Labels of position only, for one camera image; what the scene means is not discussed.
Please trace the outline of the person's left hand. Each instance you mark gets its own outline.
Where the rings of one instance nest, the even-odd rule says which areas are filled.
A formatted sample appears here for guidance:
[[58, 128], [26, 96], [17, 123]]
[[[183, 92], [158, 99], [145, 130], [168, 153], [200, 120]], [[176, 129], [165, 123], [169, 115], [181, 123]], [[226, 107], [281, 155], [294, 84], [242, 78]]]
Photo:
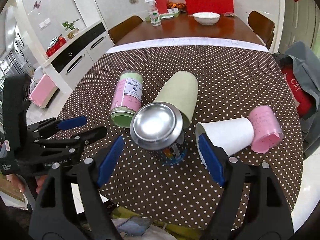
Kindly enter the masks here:
[[[36, 178], [36, 183], [37, 183], [37, 189], [36, 192], [40, 193], [41, 189], [42, 189], [42, 185], [44, 184], [44, 181], [46, 180], [47, 175], [43, 175], [40, 177]], [[10, 181], [12, 186], [16, 189], [19, 189], [21, 193], [25, 192], [25, 185], [23, 183], [23, 181], [21, 181], [21, 179], [16, 176], [15, 174], [10, 174], [6, 176], [6, 180]]]

